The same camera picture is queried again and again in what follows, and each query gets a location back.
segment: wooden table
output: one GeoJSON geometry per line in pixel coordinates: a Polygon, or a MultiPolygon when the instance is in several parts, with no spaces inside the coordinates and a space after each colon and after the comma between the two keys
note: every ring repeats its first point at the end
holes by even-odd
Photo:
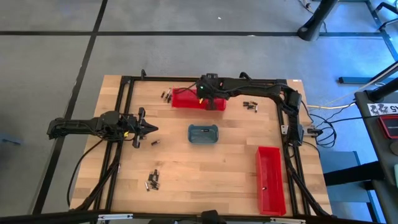
{"type": "MultiPolygon", "coordinates": [[[[118,75],[104,77],[95,116],[114,109],[120,79],[118,75]]],[[[146,121],[159,127],[159,130],[148,134],[139,149],[133,148],[131,142],[123,144],[113,212],[200,214],[216,209],[221,215],[259,215],[255,153],[258,146],[277,146],[282,154],[275,103],[268,98],[238,96],[227,102],[225,111],[205,111],[172,108],[160,99],[162,92],[170,87],[189,85],[191,83],[187,82],[134,83],[130,113],[136,114],[139,107],[144,107],[146,121]],[[247,100],[259,103],[258,113],[242,107],[242,102],[247,100]],[[212,146],[190,144],[187,138],[190,124],[217,125],[218,142],[212,146]],[[151,146],[150,143],[158,139],[160,143],[151,146]],[[147,192],[144,182],[154,169],[160,171],[160,189],[147,192]]],[[[288,85],[301,92],[305,101],[300,80],[288,80],[288,85]]],[[[310,124],[303,107],[300,120],[304,125],[310,124]]],[[[86,150],[97,141],[97,137],[90,136],[86,150]]],[[[315,144],[310,137],[305,137],[305,141],[315,144]]],[[[81,163],[71,208],[81,204],[97,184],[105,147],[106,143],[102,142],[81,163]]],[[[300,153],[309,191],[322,208],[331,213],[318,152],[304,144],[300,147],[300,153]]],[[[287,174],[284,159],[281,160],[286,215],[290,216],[292,209],[287,174]]],[[[105,187],[101,208],[104,208],[107,191],[105,187]]],[[[297,186],[295,192],[298,210],[303,213],[297,186]]]]}

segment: gray floor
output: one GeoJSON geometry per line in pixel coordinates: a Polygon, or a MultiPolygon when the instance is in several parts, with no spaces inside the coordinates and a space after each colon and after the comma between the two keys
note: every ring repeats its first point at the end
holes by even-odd
{"type": "MultiPolygon", "coordinates": [[[[100,0],[0,0],[0,30],[92,30],[100,5],[100,0]]],[[[379,15],[396,17],[385,9],[379,15]]],[[[100,30],[295,32],[308,18],[296,0],[109,0],[100,30]]],[[[329,32],[377,29],[365,3],[339,3],[326,24],[329,32]]],[[[398,48],[397,26],[387,31],[398,48]]],[[[87,43],[88,37],[0,36],[0,132],[24,141],[1,144],[0,216],[30,212],[52,146],[47,125],[65,110],[87,43]]],[[[92,116],[103,75],[139,75],[142,68],[160,76],[236,77],[245,71],[254,78],[302,79],[308,104],[321,105],[358,88],[337,84],[338,77],[371,77],[393,61],[381,38],[98,37],[73,117],[92,116]]],[[[334,111],[314,113],[327,117],[334,111]]],[[[351,107],[336,117],[357,115],[351,107]]],[[[361,163],[376,160],[362,121],[337,123],[336,129],[336,145],[321,150],[358,151],[361,163]]],[[[44,212],[67,210],[67,184],[85,141],[67,137],[44,212]]]]}

